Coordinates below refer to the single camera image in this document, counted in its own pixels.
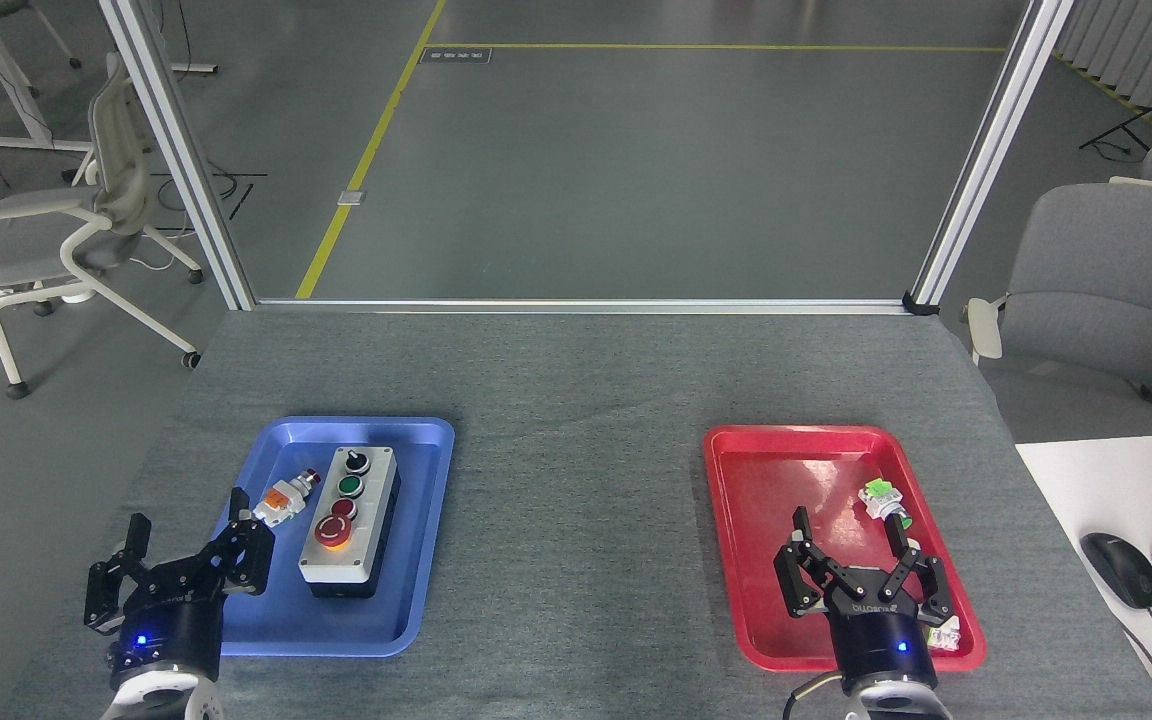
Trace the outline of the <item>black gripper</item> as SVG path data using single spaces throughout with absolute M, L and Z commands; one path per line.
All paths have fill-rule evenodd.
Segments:
M 268 588 L 275 536 L 248 507 L 243 488 L 230 488 L 228 520 L 198 552 L 198 583 L 146 594 L 141 588 L 120 611 L 123 579 L 145 583 L 147 538 L 152 523 L 132 511 L 126 541 L 109 560 L 88 570 L 84 626 L 101 635 L 115 632 L 109 646 L 111 684 L 150 670 L 177 670 L 215 682 L 221 655 L 225 596 L 260 596 Z
M 952 598 L 941 589 L 947 579 L 945 564 L 905 535 L 904 520 L 896 511 L 882 524 L 897 559 L 895 568 L 890 574 L 846 571 L 814 543 L 806 507 L 797 506 L 791 536 L 774 556 L 783 602 L 791 617 L 826 611 L 841 685 L 909 680 L 935 687 L 919 621 L 943 626 L 954 615 Z M 918 611 L 914 597 L 902 589 L 910 573 L 922 588 Z

